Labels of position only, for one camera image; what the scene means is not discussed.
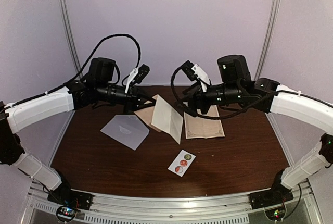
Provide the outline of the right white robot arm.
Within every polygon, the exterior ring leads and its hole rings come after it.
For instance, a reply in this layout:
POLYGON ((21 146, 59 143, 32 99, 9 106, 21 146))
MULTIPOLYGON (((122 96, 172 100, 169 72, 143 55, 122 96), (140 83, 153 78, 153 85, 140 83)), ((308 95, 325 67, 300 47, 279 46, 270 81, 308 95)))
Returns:
POLYGON ((252 80, 243 55, 228 55, 217 60, 222 84, 213 85, 207 74, 199 67, 186 61, 181 70, 191 81, 197 83, 193 94, 184 91, 180 104, 192 116, 205 118, 211 106, 237 104, 240 109, 230 114, 234 117, 249 108, 291 117, 324 131, 315 147, 294 165, 276 175, 267 200, 279 203, 287 191, 312 176, 322 168, 332 165, 332 104, 294 91, 277 81, 260 78, 252 80))

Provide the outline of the orange round sticker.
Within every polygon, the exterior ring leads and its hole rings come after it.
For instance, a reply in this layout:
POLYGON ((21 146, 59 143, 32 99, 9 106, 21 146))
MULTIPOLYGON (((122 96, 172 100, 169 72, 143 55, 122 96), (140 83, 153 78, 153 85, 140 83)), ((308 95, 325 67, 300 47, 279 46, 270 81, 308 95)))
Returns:
POLYGON ((180 161, 180 166, 186 167, 187 165, 188 165, 188 161, 187 160, 181 160, 180 161))

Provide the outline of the green round sticker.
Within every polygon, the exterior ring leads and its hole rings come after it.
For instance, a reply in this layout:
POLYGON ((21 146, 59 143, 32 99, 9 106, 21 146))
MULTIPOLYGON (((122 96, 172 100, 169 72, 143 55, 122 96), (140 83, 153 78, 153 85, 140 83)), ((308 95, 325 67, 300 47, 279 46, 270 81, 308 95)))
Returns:
POLYGON ((190 154, 185 154, 184 159, 185 160, 191 160, 193 157, 190 154))

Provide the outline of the circuit board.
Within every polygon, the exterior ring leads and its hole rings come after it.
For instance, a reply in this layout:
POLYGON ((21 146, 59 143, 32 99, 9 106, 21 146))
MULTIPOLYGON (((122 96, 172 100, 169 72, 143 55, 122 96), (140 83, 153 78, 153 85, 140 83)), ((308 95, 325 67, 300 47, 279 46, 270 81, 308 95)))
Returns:
POLYGON ((264 213, 268 220, 277 222, 285 217, 286 207, 282 205, 278 207, 268 208, 264 210, 264 213))
POLYGON ((80 210, 76 208, 62 205, 57 208, 56 217, 61 222, 70 222, 76 217, 79 212, 80 210))

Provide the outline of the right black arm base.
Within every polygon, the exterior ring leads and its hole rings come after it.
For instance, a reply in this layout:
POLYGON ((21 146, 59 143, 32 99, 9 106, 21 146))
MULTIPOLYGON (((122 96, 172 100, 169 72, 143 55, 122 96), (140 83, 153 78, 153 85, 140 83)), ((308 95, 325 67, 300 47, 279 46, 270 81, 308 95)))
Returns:
POLYGON ((281 205, 285 201, 293 200, 293 194, 291 190, 282 186, 250 193, 249 198, 252 209, 259 209, 273 205, 281 205))

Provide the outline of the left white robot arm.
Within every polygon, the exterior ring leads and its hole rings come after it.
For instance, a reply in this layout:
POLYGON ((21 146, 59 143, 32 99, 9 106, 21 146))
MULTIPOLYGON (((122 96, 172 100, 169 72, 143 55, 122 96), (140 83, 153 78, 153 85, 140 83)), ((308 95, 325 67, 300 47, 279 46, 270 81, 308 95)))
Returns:
POLYGON ((142 93, 141 83, 150 68, 141 65, 134 68, 126 86, 112 82, 113 72, 119 68, 108 58, 93 58, 88 73, 80 80, 66 82, 53 92, 45 92, 32 99, 5 105, 1 103, 1 164, 13 165, 32 179, 39 181, 63 205, 75 200, 74 192, 55 169, 45 165, 25 150, 18 137, 24 128, 54 115, 79 110, 99 102, 105 105, 122 105, 124 112, 137 111, 155 104, 155 100, 142 93))

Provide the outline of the white sticker sheet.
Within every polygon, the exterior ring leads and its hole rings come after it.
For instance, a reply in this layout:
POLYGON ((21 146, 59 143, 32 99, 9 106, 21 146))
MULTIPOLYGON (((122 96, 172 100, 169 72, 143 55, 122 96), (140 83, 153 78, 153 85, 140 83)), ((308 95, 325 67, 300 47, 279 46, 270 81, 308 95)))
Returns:
POLYGON ((183 177, 185 172, 194 162, 196 156, 185 150, 181 150, 177 157, 169 165, 168 170, 174 174, 183 177))

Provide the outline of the pale blue envelope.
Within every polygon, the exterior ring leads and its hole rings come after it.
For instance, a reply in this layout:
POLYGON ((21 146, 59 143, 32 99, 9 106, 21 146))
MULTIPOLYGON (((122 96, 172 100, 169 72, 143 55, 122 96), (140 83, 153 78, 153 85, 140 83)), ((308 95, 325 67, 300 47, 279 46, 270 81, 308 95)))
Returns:
POLYGON ((149 134, 136 115, 115 115, 100 131, 134 151, 149 134))

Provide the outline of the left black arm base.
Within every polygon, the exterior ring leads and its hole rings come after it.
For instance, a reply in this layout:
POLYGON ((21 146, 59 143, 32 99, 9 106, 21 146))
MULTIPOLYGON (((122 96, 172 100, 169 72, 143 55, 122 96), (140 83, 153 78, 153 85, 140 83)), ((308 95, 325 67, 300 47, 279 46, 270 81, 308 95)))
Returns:
POLYGON ((82 210, 90 210, 92 198, 92 194, 72 190, 64 185, 50 190, 47 197, 51 202, 82 210))

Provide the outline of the cream letter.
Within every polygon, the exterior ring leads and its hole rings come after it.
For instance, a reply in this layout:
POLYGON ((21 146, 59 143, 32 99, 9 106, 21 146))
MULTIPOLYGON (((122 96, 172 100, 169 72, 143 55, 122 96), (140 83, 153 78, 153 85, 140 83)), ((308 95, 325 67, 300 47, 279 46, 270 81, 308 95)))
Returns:
POLYGON ((151 124, 181 144, 183 117, 160 95, 157 95, 151 124))

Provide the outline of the red white round sticker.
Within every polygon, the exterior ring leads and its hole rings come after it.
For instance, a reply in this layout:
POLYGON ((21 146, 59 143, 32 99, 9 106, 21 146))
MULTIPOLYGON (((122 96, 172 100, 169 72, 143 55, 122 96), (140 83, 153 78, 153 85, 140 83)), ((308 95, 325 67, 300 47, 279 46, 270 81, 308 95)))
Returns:
POLYGON ((183 167, 182 166, 176 166, 174 170, 175 170, 176 173, 182 173, 183 172, 183 167))

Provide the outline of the right circuit board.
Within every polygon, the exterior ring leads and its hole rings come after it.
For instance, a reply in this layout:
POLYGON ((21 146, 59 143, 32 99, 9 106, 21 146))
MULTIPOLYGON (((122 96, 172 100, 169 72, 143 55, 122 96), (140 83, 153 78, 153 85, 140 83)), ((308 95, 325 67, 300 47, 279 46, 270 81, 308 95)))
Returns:
POLYGON ((277 222, 285 217, 286 207, 282 205, 278 207, 268 208, 264 210, 264 213, 268 220, 277 222))

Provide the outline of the brown kraft paper sheet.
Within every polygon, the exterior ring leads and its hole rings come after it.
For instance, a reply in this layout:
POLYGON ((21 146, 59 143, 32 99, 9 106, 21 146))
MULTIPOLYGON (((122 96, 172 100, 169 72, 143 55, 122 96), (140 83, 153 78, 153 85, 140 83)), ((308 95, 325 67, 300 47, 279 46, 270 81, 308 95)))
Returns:
POLYGON ((152 117, 154 112, 155 106, 147 107, 144 109, 140 109, 134 112, 134 114, 143 121, 147 126, 156 130, 157 132, 161 132, 161 130, 152 125, 152 117))

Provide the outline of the bordered certificate paper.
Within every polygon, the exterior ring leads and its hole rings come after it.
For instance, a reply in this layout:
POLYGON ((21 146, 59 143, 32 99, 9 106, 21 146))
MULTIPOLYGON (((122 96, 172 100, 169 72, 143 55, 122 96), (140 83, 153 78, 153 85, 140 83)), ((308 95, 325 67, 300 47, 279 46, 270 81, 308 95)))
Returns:
POLYGON ((193 117, 184 113, 186 139, 223 138, 225 133, 220 120, 193 117))

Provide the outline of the aluminium front rail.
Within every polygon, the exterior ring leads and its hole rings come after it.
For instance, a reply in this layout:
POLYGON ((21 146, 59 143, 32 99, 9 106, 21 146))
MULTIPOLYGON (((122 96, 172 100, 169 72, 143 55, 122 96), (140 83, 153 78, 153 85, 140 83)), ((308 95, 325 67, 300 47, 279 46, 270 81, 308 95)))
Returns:
POLYGON ((322 223, 308 181, 292 192, 293 199, 265 208, 252 208, 250 194, 186 198, 144 198, 92 195, 90 208, 80 210, 71 223, 276 223, 274 210, 286 210, 282 223, 322 223))

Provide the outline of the left circuit board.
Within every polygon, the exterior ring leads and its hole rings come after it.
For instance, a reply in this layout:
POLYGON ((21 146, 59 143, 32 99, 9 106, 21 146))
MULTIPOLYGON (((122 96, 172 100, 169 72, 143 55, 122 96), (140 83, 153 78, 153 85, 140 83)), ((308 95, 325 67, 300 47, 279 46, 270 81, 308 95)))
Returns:
POLYGON ((80 210, 76 208, 62 205, 57 208, 56 217, 61 222, 70 222, 76 217, 79 212, 80 210))

